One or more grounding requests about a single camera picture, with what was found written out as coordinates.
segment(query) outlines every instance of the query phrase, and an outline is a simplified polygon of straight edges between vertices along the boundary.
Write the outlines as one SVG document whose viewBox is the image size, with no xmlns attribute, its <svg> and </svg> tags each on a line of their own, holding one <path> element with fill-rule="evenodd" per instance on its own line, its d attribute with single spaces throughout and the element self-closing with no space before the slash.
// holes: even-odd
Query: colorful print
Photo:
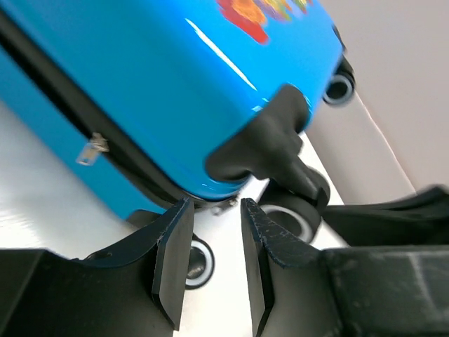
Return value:
<svg viewBox="0 0 449 337">
<path fill-rule="evenodd" d="M 289 22 L 291 15 L 307 14 L 312 0 L 216 0 L 220 12 L 231 23 L 242 29 L 259 44 L 267 44 L 269 37 L 264 31 L 268 19 Z"/>
</svg>

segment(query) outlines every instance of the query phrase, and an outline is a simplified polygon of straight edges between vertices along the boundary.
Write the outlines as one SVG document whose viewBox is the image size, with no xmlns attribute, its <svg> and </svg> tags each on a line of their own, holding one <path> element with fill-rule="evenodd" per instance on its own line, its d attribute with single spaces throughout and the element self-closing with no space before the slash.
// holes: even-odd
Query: white table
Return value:
<svg viewBox="0 0 449 337">
<path fill-rule="evenodd" d="M 84 258 L 135 230 L 115 218 L 92 193 L 0 103 L 0 247 L 48 247 Z M 325 174 L 308 138 L 301 157 Z M 254 180 L 242 197 L 257 199 L 265 182 Z M 341 204 L 332 185 L 331 204 Z M 239 207 L 215 217 L 195 217 L 195 233 L 214 251 L 215 274 L 203 288 L 187 291 L 177 337 L 251 337 L 248 288 Z M 325 225 L 317 248 L 341 246 Z"/>
</svg>

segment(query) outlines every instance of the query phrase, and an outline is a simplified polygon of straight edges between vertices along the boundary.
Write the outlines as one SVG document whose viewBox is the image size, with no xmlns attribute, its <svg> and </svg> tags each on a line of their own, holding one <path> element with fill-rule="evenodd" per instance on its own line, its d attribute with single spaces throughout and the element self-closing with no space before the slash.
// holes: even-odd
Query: blue suitcase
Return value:
<svg viewBox="0 0 449 337">
<path fill-rule="evenodd" d="M 297 134 L 354 86 L 316 0 L 0 0 L 0 42 L 0 99 L 122 218 L 298 192 Z"/>
</svg>

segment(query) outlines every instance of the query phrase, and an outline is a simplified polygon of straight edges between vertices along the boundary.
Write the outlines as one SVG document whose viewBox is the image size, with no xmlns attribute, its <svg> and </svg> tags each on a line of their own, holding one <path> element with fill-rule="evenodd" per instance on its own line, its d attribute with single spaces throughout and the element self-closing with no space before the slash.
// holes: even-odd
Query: wheel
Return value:
<svg viewBox="0 0 449 337">
<path fill-rule="evenodd" d="M 215 257 L 212 249 L 194 234 L 192 245 L 190 246 L 190 259 L 185 288 L 187 290 L 201 288 L 209 282 L 214 270 Z"/>
<path fill-rule="evenodd" d="M 356 80 L 353 70 L 345 58 L 330 79 L 323 100 L 334 107 L 345 105 L 352 99 L 355 90 Z"/>
<path fill-rule="evenodd" d="M 287 190 L 272 190 L 268 187 L 259 206 L 271 220 L 306 243 L 312 242 L 321 224 L 319 212 Z"/>
<path fill-rule="evenodd" d="M 318 207 L 318 211 L 319 213 L 321 213 L 322 210 L 324 210 L 324 208 L 329 204 L 329 200 L 330 200 L 330 185 L 327 181 L 326 178 L 324 178 L 324 176 L 319 173 L 315 168 L 312 168 L 310 166 L 309 170 L 311 171 L 313 177 L 316 179 L 317 183 L 320 185 L 320 187 L 324 190 L 325 194 L 326 194 L 326 202 L 323 203 L 323 205 L 320 205 Z"/>
</svg>

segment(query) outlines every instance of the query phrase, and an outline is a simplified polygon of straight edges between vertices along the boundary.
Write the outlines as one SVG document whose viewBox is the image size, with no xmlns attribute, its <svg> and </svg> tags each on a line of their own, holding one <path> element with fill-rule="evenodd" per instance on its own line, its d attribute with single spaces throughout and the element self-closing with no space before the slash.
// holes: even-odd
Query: metal zipper pull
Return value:
<svg viewBox="0 0 449 337">
<path fill-rule="evenodd" d="M 107 146 L 107 140 L 105 140 L 101 134 L 94 132 L 89 143 L 84 146 L 76 159 L 76 162 L 80 165 L 92 166 L 100 154 L 108 151 L 109 147 Z"/>
</svg>

